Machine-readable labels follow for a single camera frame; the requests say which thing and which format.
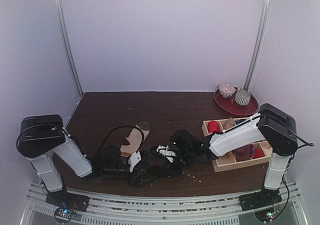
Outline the black sock white stripes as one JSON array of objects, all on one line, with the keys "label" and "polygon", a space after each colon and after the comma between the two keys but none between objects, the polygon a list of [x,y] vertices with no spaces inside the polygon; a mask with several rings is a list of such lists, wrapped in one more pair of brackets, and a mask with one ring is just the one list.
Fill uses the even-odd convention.
[{"label": "black sock white stripes", "polygon": [[146,173],[148,175],[151,175],[154,177],[161,177],[162,176],[162,168],[158,165],[153,165],[147,169]]}]

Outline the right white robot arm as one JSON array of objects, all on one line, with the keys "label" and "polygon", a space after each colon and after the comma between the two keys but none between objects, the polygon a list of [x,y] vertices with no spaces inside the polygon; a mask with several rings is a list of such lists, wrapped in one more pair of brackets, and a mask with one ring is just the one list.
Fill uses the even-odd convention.
[{"label": "right white robot arm", "polygon": [[186,129],[177,130],[170,142],[176,147],[154,146],[152,153],[167,159],[169,165],[208,163],[225,154],[257,142],[268,142],[272,154],[264,177],[264,189],[256,195],[259,205],[268,205],[275,197],[287,169],[290,157],[298,150],[296,120],[278,109],[264,103],[260,111],[245,121],[222,131],[215,131],[199,140]]}]

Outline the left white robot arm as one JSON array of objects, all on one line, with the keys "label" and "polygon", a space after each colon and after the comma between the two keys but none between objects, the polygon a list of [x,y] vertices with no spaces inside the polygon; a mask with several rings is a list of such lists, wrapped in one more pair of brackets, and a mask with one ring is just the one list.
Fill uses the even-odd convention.
[{"label": "left white robot arm", "polygon": [[52,156],[58,155],[81,179],[87,183],[100,183],[103,179],[126,180],[133,187],[141,187],[153,180],[144,166],[147,152],[140,152],[146,132],[138,126],[132,130],[140,137],[137,145],[127,139],[122,147],[100,145],[96,155],[87,157],[79,141],[64,128],[58,114],[29,116],[22,120],[16,148],[33,166],[52,198],[61,207],[72,203],[64,181],[56,169]]}]

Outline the beige striped long sock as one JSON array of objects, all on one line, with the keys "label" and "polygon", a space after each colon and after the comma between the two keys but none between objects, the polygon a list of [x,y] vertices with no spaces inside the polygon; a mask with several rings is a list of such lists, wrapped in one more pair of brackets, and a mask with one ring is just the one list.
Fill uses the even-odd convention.
[{"label": "beige striped long sock", "polygon": [[[135,125],[139,128],[144,136],[143,142],[146,140],[150,133],[150,125],[147,121],[140,122]],[[121,140],[122,145],[120,147],[121,156],[130,157],[133,153],[137,152],[140,149],[142,141],[142,134],[139,130],[133,128],[128,135]]]}]

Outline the red rolled sock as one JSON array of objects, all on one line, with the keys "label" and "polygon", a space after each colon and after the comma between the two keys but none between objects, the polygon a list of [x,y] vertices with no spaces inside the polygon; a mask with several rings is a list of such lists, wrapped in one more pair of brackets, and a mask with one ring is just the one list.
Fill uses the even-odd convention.
[{"label": "red rolled sock", "polygon": [[221,132],[220,125],[217,121],[212,120],[207,125],[207,130],[209,134],[213,134],[216,132]]}]

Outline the tan rolled sock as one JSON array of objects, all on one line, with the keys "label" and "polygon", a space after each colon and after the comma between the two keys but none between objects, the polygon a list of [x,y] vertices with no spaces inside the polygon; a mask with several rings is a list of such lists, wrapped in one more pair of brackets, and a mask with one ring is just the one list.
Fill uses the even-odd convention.
[{"label": "tan rolled sock", "polygon": [[222,126],[224,130],[228,130],[234,127],[235,125],[236,125],[236,121],[232,117],[229,117],[227,120],[224,121]]}]

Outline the maroon rolled sock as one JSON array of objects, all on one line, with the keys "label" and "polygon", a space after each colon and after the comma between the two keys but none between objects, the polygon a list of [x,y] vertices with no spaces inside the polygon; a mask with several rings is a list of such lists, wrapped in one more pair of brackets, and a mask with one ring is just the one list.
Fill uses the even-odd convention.
[{"label": "maroon rolled sock", "polygon": [[253,158],[255,147],[252,144],[237,148],[234,156],[237,162],[247,161]]}]

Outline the red round plate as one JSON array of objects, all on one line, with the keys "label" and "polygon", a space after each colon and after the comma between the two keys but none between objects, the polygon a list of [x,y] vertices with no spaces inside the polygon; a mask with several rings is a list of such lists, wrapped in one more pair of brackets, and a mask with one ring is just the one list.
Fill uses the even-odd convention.
[{"label": "red round plate", "polygon": [[249,117],[259,111],[259,104],[254,96],[250,97],[250,102],[246,106],[241,106],[236,103],[235,95],[231,97],[223,97],[219,90],[214,93],[215,103],[224,111],[240,117]]}]

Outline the white dotted bowl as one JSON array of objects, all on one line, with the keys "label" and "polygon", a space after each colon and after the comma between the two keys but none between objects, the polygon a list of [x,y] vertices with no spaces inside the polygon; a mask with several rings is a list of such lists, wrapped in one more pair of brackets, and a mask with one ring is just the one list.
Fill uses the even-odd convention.
[{"label": "white dotted bowl", "polygon": [[218,86],[218,91],[224,98],[229,98],[236,92],[236,88],[228,83],[222,83]]}]

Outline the red sock lower compartment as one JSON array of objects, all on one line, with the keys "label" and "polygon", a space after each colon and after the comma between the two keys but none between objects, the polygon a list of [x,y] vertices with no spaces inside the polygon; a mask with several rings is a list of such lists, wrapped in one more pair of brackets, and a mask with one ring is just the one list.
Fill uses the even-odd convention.
[{"label": "red sock lower compartment", "polygon": [[253,159],[259,159],[259,158],[263,158],[263,157],[265,157],[266,155],[265,155],[265,153],[264,153],[264,151],[262,150],[262,149],[260,149],[260,148],[258,148],[258,147],[256,147],[255,149],[254,149],[254,155],[253,155]]}]

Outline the wooden compartment box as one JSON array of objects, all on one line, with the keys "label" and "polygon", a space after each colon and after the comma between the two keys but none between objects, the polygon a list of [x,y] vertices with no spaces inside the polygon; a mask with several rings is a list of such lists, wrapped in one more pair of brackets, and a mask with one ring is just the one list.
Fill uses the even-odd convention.
[{"label": "wooden compartment box", "polygon": [[[226,130],[244,120],[246,118],[232,117],[228,119],[205,120],[202,122],[202,131],[204,136],[208,136],[212,132]],[[213,160],[213,169],[218,173],[267,163],[270,161],[272,152],[273,149],[267,141],[250,143]]]}]

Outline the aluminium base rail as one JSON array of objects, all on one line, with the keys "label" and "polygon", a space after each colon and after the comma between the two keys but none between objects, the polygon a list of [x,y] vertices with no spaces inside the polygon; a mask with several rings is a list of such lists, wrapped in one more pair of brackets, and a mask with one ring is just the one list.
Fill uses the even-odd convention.
[{"label": "aluminium base rail", "polygon": [[[76,211],[66,225],[310,225],[295,182],[287,184],[289,201],[279,218],[260,222],[258,212],[273,205],[244,211],[239,197],[251,192],[211,196],[142,197],[69,189],[88,196],[86,212]],[[18,225],[58,225],[56,206],[46,203],[42,185],[31,183]]]}]

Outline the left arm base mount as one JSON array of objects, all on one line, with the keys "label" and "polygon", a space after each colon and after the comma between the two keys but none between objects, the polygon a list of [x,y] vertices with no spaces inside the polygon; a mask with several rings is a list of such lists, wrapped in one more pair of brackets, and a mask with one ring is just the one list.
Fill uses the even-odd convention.
[{"label": "left arm base mount", "polygon": [[77,212],[87,211],[89,200],[88,196],[67,192],[63,195],[48,193],[45,201],[57,207],[53,212],[53,218],[58,224],[65,225],[77,215]]}]

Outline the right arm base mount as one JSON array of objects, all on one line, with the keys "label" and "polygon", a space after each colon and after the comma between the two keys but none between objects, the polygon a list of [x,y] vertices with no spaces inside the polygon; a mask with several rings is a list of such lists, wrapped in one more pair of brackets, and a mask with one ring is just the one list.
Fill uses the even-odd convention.
[{"label": "right arm base mount", "polygon": [[280,202],[282,197],[278,191],[258,191],[239,197],[239,203],[242,211],[254,210],[255,218],[263,223],[273,221],[278,211],[280,211]]}]

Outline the aluminium frame post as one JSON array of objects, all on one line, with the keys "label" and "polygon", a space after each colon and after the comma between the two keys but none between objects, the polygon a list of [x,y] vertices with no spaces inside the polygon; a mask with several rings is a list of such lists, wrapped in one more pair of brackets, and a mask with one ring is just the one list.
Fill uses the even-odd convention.
[{"label": "aluminium frame post", "polygon": [[249,93],[253,90],[260,60],[262,57],[263,42],[267,34],[271,6],[272,6],[272,0],[262,0],[257,34],[255,38],[255,43],[254,43],[253,52],[250,59],[250,64],[248,67],[246,79],[243,86],[243,89],[248,91]]},{"label": "aluminium frame post", "polygon": [[66,53],[68,66],[70,68],[71,76],[76,86],[77,92],[79,96],[82,97],[84,95],[84,91],[81,86],[81,82],[80,82],[79,75],[78,75],[75,61],[74,61],[74,56],[72,53],[71,43],[69,40],[66,20],[64,16],[63,2],[62,0],[54,0],[54,2],[57,10],[58,21],[60,25],[61,34],[62,34],[62,42],[63,42],[64,50]]}]

